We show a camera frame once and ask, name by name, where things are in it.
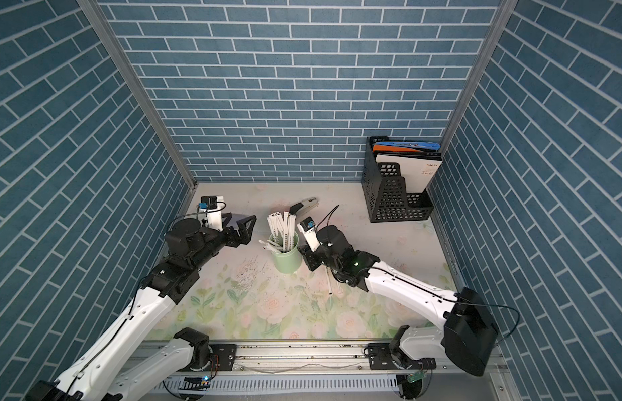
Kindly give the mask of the wrapped straws in cup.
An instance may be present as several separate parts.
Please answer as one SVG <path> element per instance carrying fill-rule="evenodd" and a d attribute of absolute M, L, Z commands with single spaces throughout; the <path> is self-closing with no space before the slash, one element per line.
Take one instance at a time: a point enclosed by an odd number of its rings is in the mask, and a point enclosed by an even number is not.
<path fill-rule="evenodd" d="M 274 212 L 268 215 L 267 223 L 271 237 L 259 240 L 262 247 L 271 252 L 286 253 L 294 248 L 296 216 L 290 212 Z"/>

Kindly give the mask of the purple fabric glasses case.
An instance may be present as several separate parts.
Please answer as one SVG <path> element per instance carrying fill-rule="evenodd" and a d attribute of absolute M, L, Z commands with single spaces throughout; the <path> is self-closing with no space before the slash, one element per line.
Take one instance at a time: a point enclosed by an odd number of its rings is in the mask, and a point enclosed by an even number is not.
<path fill-rule="evenodd" d="M 236 225 L 238 221 L 244 219 L 246 215 L 232 212 L 225 212 L 222 214 L 222 225 L 229 227 Z"/>

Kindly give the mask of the black mesh file holder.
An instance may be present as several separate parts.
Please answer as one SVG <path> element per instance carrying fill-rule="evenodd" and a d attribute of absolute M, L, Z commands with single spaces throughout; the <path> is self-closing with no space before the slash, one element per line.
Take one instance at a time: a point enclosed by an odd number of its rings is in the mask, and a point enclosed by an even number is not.
<path fill-rule="evenodd" d="M 373 146 L 387 136 L 367 138 L 362 188 L 371 223 L 426 221 L 434 210 L 426 191 L 410 193 L 397 162 L 377 162 Z"/>

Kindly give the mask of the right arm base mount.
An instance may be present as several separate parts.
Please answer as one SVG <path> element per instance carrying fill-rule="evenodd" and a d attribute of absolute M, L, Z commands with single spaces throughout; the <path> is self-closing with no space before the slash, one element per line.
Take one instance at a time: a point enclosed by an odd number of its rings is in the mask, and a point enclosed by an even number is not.
<path fill-rule="evenodd" d="M 436 359 L 411 359 L 401 352 L 399 347 L 384 343 L 370 343 L 364 347 L 364 355 L 371 370 L 420 370 L 436 369 Z"/>

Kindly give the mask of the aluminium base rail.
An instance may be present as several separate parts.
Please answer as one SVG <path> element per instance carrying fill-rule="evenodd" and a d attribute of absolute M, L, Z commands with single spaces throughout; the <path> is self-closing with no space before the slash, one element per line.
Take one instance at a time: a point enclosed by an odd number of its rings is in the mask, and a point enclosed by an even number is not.
<path fill-rule="evenodd" d="M 390 340 L 321 340 L 321 341 L 218 341 L 212 344 L 237 344 L 237 354 L 232 371 L 234 374 L 331 374 L 330 372 L 369 373 L 401 372 L 400 369 L 371 370 L 364 355 L 364 347 L 370 343 L 390 344 Z M 133 353 L 122 370 L 135 367 L 159 351 L 167 342 L 143 342 Z M 436 359 L 434 373 L 464 373 L 448 357 L 439 342 L 416 343 L 418 354 L 411 359 Z M 508 366 L 499 351 L 490 354 L 485 374 L 508 372 Z"/>

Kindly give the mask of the green cylindrical cup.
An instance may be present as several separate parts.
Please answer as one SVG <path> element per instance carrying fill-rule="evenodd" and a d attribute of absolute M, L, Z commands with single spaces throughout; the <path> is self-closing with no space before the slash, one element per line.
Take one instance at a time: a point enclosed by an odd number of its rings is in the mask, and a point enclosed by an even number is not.
<path fill-rule="evenodd" d="M 293 274 L 299 270 L 302 265 L 302 255 L 297 249 L 299 245 L 299 236 L 294 235 L 293 248 L 287 252 L 279 252 L 274 250 L 271 252 L 275 268 L 282 274 Z"/>

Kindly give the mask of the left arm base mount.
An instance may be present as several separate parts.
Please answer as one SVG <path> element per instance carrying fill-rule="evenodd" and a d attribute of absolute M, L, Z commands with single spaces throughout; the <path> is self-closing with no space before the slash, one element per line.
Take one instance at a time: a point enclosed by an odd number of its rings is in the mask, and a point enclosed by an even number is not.
<path fill-rule="evenodd" d="M 208 344 L 197 346 L 187 369 L 194 372 L 216 374 L 232 371 L 237 354 L 237 344 Z"/>

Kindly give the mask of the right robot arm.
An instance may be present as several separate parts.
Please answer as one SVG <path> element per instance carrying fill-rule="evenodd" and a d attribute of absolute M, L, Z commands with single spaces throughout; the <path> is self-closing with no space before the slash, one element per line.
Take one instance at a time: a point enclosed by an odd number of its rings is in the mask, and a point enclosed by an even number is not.
<path fill-rule="evenodd" d="M 398 328 L 388 346 L 395 366 L 422 369 L 426 359 L 446 356 L 463 372 L 483 376 L 499 329 L 478 293 L 467 287 L 453 292 L 408 276 L 379 257 L 354 249 L 334 225 L 318 229 L 308 219 L 298 229 L 305 239 L 299 252 L 309 270 L 325 266 L 337 282 L 387 297 L 434 325 L 431 338 L 417 327 Z"/>

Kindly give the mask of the blue folder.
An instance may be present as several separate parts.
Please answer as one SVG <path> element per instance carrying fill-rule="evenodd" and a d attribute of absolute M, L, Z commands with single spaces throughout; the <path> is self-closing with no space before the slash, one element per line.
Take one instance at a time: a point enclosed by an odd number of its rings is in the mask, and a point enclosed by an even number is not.
<path fill-rule="evenodd" d="M 380 141 L 374 143 L 374 152 L 439 152 L 441 146 L 434 142 L 422 141 Z"/>

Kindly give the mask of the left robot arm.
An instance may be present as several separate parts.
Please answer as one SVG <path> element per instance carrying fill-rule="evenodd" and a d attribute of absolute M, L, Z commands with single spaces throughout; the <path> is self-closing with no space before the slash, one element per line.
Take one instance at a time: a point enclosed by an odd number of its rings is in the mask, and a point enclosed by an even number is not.
<path fill-rule="evenodd" d="M 202 267 L 224 247 L 252 240 L 257 217 L 230 225 L 232 214 L 207 227 L 196 218 L 176 222 L 165 236 L 168 255 L 141 279 L 132 301 L 115 322 L 54 381 L 38 381 L 28 400 L 138 400 L 181 369 L 204 371 L 213 366 L 209 337 L 184 328 L 162 349 L 137 366 L 125 363 L 149 332 L 176 307 L 199 280 Z"/>

